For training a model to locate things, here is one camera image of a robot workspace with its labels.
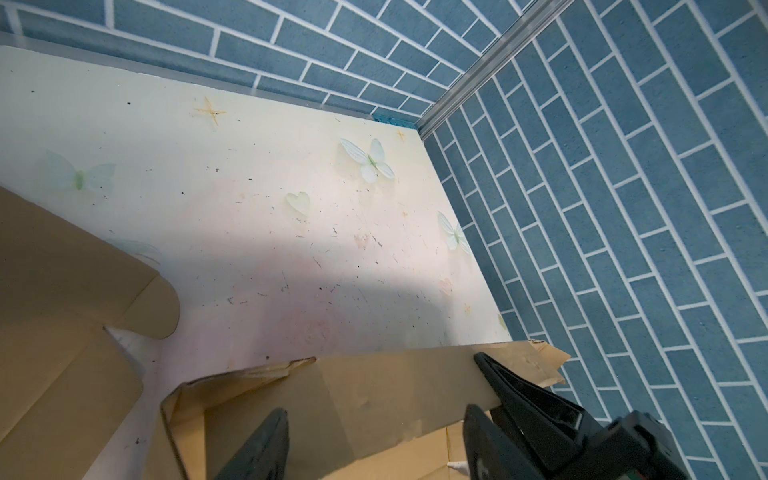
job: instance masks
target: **brown cardboard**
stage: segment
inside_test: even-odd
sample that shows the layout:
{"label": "brown cardboard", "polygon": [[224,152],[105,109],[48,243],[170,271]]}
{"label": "brown cardboard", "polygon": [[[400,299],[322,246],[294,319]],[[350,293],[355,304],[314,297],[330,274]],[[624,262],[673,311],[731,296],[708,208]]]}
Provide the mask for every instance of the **brown cardboard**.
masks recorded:
{"label": "brown cardboard", "polygon": [[141,394],[104,326],[178,318],[157,271],[0,188],[0,478],[82,478]]}
{"label": "brown cardboard", "polygon": [[453,480],[445,464],[464,459],[455,423],[469,403],[498,406],[473,359],[481,351],[540,386],[562,381],[557,368],[568,358],[548,344],[511,342],[308,359],[200,379],[161,406],[144,480],[213,478],[276,407],[288,411],[290,425],[286,480]]}

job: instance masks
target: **torn cardboard edge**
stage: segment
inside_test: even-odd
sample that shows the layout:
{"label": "torn cardboard edge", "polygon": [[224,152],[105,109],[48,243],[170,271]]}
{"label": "torn cardboard edge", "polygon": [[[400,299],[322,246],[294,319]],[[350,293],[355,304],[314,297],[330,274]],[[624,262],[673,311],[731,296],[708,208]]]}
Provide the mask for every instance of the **torn cardboard edge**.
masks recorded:
{"label": "torn cardboard edge", "polygon": [[179,299],[156,270],[2,188],[0,225],[0,477],[79,480],[142,390],[104,327],[164,338]]}
{"label": "torn cardboard edge", "polygon": [[[289,413],[286,478],[453,478],[443,467],[464,458],[455,423],[469,403],[499,404],[472,358],[480,351],[542,387],[564,382],[557,369],[570,358],[511,342],[302,359],[184,383],[162,402],[144,480],[213,478],[276,407]],[[374,476],[384,464],[398,474]]]}

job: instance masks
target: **wall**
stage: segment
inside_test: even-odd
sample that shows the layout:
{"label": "wall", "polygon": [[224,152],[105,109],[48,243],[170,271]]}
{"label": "wall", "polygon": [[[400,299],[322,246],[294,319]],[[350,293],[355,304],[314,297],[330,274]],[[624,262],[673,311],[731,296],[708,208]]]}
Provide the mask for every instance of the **wall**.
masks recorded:
{"label": "wall", "polygon": [[768,471],[768,16],[577,0],[425,145],[514,339],[650,412],[696,478]]}
{"label": "wall", "polygon": [[[118,333],[144,393],[89,478],[138,478],[180,382],[509,340],[473,256],[449,248],[439,212],[456,219],[416,131],[12,47],[0,84],[14,112],[0,185],[157,269],[180,299],[167,339]],[[365,181],[342,138],[394,178]]]}
{"label": "wall", "polygon": [[0,31],[415,122],[529,0],[0,0]]}

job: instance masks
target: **white heart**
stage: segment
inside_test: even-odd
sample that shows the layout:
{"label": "white heart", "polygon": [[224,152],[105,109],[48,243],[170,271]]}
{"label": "white heart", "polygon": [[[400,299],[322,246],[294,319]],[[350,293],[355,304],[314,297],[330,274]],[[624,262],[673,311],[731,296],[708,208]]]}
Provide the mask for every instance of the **white heart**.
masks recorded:
{"label": "white heart", "polygon": [[286,201],[300,214],[310,215],[310,196],[307,192],[299,192],[298,195],[287,194]]}

